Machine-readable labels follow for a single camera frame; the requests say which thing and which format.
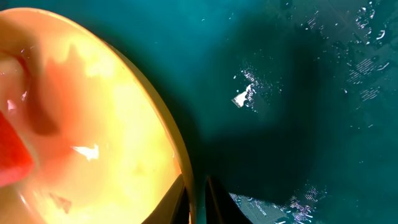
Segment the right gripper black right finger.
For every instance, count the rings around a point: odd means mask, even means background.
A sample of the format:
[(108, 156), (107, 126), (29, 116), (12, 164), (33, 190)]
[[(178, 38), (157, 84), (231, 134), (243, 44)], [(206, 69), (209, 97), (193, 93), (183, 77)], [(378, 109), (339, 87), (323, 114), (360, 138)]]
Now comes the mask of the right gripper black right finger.
[(207, 224), (252, 224), (240, 211), (221, 182), (208, 176), (205, 187)]

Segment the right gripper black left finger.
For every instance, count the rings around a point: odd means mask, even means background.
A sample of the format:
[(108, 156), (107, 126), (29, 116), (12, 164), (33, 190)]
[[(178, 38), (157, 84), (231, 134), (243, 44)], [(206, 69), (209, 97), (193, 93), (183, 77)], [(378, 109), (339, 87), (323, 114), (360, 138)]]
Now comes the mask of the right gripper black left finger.
[(189, 215), (187, 190), (180, 174), (142, 224), (189, 224)]

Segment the green and pink sponge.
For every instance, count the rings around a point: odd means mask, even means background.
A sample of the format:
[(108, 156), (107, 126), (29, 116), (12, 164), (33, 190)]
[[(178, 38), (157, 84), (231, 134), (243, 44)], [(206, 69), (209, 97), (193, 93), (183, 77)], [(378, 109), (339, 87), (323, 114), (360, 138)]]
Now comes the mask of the green and pink sponge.
[(18, 115), (1, 112), (1, 187), (20, 182), (34, 170), (34, 159), (24, 142), (26, 131)]

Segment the yellow-green plate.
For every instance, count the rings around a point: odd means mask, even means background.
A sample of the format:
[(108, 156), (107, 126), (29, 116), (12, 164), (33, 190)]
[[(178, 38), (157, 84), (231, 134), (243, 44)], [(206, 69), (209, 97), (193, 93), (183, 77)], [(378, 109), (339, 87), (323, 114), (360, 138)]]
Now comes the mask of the yellow-green plate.
[(1, 11), (1, 112), (16, 114), (34, 170), (1, 187), (2, 223), (142, 223), (182, 174), (181, 134), (120, 51), (50, 11)]

